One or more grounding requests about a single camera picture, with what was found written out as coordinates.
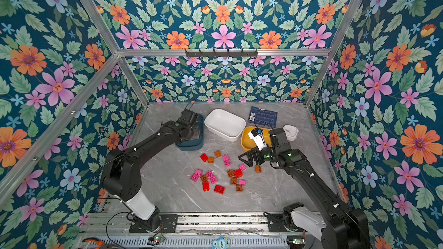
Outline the pink double lego brick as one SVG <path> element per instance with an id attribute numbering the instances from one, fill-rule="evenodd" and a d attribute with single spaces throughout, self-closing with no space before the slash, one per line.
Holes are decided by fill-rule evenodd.
<path id="1" fill-rule="evenodd" d="M 224 165 L 225 165 L 226 167 L 231 166 L 231 160 L 230 160 L 230 157 L 229 157 L 228 154 L 224 154 L 224 155 L 222 156 L 222 158 L 223 158 L 223 163 L 224 163 Z"/>

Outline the orange lego brick top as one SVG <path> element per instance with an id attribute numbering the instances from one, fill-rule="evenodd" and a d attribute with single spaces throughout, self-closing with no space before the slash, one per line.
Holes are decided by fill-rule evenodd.
<path id="1" fill-rule="evenodd" d="M 214 155 L 215 155 L 216 158 L 221 157 L 222 156 L 221 154 L 222 154 L 221 151 L 215 151 L 214 152 Z"/>

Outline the pink lego brick cluster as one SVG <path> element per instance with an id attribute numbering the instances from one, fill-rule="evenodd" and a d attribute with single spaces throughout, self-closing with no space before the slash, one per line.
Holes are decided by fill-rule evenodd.
<path id="1" fill-rule="evenodd" d="M 218 182 L 218 179 L 217 179 L 216 175 L 213 173 L 213 171 L 207 171 L 207 172 L 205 173 L 205 176 L 208 178 L 208 181 L 209 181 L 211 184 L 215 184 L 215 183 Z"/>

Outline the orange lego brick cluster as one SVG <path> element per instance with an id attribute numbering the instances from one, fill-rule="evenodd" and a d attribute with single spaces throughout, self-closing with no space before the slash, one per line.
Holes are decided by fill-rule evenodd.
<path id="1" fill-rule="evenodd" d="M 208 177 L 206 175 L 201 175 L 200 179 L 202 182 L 207 182 L 208 181 Z"/>

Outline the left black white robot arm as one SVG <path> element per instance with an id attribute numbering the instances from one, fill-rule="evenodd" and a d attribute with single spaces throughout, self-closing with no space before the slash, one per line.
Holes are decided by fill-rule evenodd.
<path id="1" fill-rule="evenodd" d="M 158 153 L 173 144 L 201 144 L 204 138 L 203 122 L 201 114 L 185 109 L 176 121 L 161 124 L 159 130 L 138 144 L 111 150 L 103 166 L 101 187 L 120 199 L 135 219 L 155 227 L 159 209 L 143 192 L 141 170 Z"/>

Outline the teal plastic container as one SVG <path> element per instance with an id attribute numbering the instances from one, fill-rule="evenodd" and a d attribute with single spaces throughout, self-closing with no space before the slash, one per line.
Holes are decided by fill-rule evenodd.
<path id="1" fill-rule="evenodd" d="M 175 146 L 181 151 L 198 151 L 204 145 L 204 117 L 201 114 L 197 115 L 197 119 L 192 130 L 192 137 L 187 141 L 180 141 L 175 143 Z"/>

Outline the yellow plastic container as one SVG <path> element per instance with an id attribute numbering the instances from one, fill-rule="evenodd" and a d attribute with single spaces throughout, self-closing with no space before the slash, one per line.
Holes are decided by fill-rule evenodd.
<path id="1" fill-rule="evenodd" d="M 255 148 L 257 145 L 256 143 L 249 137 L 249 133 L 255 128 L 255 126 L 248 126 L 244 129 L 241 137 L 241 146 L 243 148 L 244 152 L 247 152 L 253 148 Z M 271 147 L 271 140 L 269 137 L 270 129 L 262 128 L 263 135 L 264 135 L 264 141 L 265 143 Z"/>

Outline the orange brown lego brick center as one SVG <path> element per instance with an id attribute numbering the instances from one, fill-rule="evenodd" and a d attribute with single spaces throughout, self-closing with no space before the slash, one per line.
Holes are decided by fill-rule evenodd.
<path id="1" fill-rule="evenodd" d="M 230 178 L 234 178 L 234 177 L 235 177 L 235 173 L 234 173 L 234 171 L 233 171 L 232 169 L 230 169 L 230 170 L 227 171 L 227 175 L 228 175 L 228 177 L 230 177 Z"/>

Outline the small white round dish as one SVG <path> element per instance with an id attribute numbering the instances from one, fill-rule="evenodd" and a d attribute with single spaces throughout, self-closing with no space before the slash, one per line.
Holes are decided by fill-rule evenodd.
<path id="1" fill-rule="evenodd" d="M 283 126 L 283 130 L 288 141 L 295 141 L 297 139 L 299 134 L 299 129 L 297 127 L 287 124 Z"/>

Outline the dark blue printed card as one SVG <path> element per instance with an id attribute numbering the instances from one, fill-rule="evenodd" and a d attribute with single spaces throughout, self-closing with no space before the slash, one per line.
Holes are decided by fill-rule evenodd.
<path id="1" fill-rule="evenodd" d="M 248 123 L 256 125 L 276 127 L 278 120 L 278 113 L 275 111 L 264 110 L 258 107 L 251 107 L 248 116 Z"/>

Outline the large red lego brick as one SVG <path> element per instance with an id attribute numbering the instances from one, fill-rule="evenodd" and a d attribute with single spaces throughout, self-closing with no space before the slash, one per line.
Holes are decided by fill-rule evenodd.
<path id="1" fill-rule="evenodd" d="M 224 186 L 220 186 L 220 185 L 216 185 L 215 187 L 214 187 L 214 192 L 215 193 L 217 193 L 217 194 L 220 194 L 220 195 L 223 195 L 224 193 L 225 193 L 225 187 Z"/>

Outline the blue owl toy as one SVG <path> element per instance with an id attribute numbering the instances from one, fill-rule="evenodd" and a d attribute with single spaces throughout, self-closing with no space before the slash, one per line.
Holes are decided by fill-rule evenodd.
<path id="1" fill-rule="evenodd" d="M 230 245 L 226 237 L 219 237 L 211 242 L 212 249 L 229 249 Z"/>

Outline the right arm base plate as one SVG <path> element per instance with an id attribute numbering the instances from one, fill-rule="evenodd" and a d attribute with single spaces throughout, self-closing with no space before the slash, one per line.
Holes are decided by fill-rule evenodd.
<path id="1" fill-rule="evenodd" d="M 285 225 L 283 215 L 281 213 L 264 212 L 264 217 L 267 219 L 269 232 L 294 232 L 296 229 L 288 228 Z"/>

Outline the black hook rail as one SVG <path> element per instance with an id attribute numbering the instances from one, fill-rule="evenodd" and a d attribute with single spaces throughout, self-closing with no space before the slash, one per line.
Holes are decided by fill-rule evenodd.
<path id="1" fill-rule="evenodd" d="M 232 58 L 242 58 L 242 57 L 255 57 L 258 56 L 258 50 L 244 50 L 244 49 L 232 49 L 232 50 L 185 50 L 185 56 L 187 57 L 208 57 L 208 58 L 218 58 L 218 57 L 232 57 Z"/>

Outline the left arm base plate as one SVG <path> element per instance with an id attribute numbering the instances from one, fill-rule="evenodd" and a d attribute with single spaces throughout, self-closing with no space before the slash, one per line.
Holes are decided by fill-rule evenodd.
<path id="1" fill-rule="evenodd" d="M 137 216 L 132 219 L 129 232 L 131 234 L 174 233 L 179 216 L 176 214 L 154 214 L 148 220 Z"/>

